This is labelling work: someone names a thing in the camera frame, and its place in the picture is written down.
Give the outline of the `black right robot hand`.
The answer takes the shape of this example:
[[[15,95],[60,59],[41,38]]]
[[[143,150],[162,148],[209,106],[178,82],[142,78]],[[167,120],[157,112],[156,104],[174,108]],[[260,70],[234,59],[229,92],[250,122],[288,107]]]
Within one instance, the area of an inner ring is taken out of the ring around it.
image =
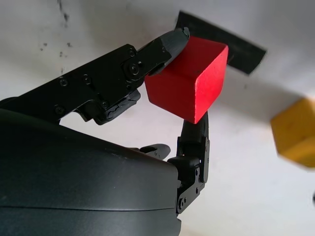
[[[208,115],[167,145],[122,147],[60,125],[72,112],[98,125],[140,99],[138,88],[186,47],[179,28],[140,50],[126,44],[0,103],[3,236],[177,236],[178,215],[208,178]]]

